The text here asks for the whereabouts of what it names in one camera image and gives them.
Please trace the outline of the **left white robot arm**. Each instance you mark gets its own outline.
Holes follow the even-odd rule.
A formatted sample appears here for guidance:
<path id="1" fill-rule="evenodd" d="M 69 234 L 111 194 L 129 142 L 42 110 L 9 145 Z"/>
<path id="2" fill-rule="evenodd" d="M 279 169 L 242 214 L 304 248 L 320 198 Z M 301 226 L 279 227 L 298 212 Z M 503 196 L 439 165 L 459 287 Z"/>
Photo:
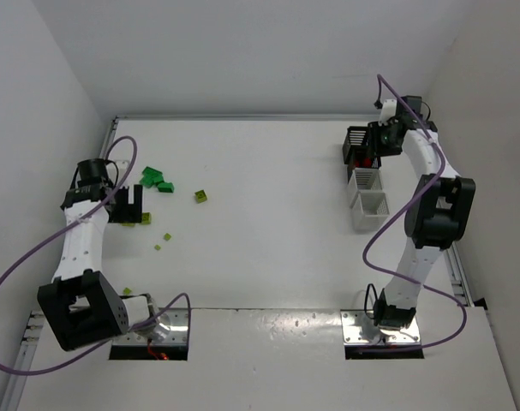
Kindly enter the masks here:
<path id="1" fill-rule="evenodd" d="M 142 187 L 121 181 L 128 169 L 127 160 L 79 162 L 61 205 L 67 227 L 62 255 L 37 298 L 65 351 L 149 328 L 154 315 L 150 295 L 119 295 L 102 268 L 107 225 L 142 219 Z"/>

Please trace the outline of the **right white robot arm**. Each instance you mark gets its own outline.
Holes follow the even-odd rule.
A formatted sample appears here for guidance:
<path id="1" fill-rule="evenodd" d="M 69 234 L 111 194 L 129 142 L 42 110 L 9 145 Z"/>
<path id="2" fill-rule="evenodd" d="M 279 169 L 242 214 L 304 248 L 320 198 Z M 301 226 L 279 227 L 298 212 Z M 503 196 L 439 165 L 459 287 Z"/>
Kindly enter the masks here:
<path id="1" fill-rule="evenodd" d="M 405 154 L 417 177 L 413 197 L 398 212 L 406 244 L 390 282 L 376 296 L 374 325 L 401 330 L 415 318 L 428 274 L 442 253 L 462 239 L 475 197 L 475 182 L 450 165 L 433 122 L 421 116 L 417 96 L 376 101 L 378 121 L 368 124 L 370 158 Z"/>

